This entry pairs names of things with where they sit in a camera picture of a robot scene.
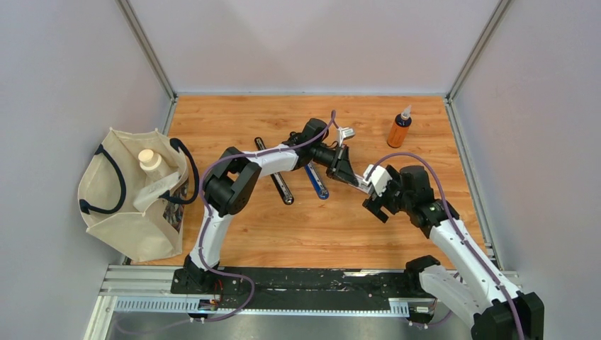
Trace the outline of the white red staple box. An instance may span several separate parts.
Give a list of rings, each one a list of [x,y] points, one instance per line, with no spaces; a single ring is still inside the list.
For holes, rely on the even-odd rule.
[[[354,176],[356,179],[356,184],[352,184],[352,187],[364,193],[369,193],[371,190],[371,184],[365,181],[364,177],[359,174],[355,174]]]

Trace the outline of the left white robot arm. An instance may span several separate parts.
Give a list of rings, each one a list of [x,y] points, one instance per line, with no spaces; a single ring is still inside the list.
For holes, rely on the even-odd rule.
[[[344,143],[352,138],[351,127],[337,127],[335,142],[324,142],[333,121],[310,119],[301,132],[290,134],[275,147],[257,152],[241,152],[229,147],[221,158],[206,169],[202,179],[203,222],[195,247],[186,257],[181,282],[198,293],[212,291],[217,282],[220,250],[234,217],[249,202],[257,181],[275,173],[295,171],[314,162],[326,168],[327,176],[349,185],[358,180]]]

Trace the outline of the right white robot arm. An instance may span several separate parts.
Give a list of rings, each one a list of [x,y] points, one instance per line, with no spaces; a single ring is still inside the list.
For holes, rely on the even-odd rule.
[[[363,206],[380,221],[406,213],[451,261],[454,278],[433,256],[406,263],[407,292],[428,293],[443,302],[470,329],[472,339],[543,339],[544,304],[536,293],[523,293],[477,247],[449,203],[437,199],[423,166],[369,165],[362,183],[370,188]]]

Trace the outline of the blue stapler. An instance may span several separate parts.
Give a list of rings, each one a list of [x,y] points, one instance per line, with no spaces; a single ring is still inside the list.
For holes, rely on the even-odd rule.
[[[310,179],[310,182],[311,182],[318,198],[321,200],[328,199],[330,196],[330,193],[329,193],[328,189],[326,188],[321,176],[317,172],[313,163],[310,161],[307,165],[304,166],[304,169],[305,169],[306,174],[308,175],[308,178]]]

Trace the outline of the black stapler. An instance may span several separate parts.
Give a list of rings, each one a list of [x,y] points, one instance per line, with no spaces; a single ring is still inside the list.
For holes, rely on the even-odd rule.
[[[261,137],[255,137],[254,143],[259,151],[266,149],[266,145]],[[294,203],[294,197],[287,186],[287,183],[284,181],[283,176],[279,172],[276,172],[271,174],[270,177],[283,203],[285,205],[292,205]]]

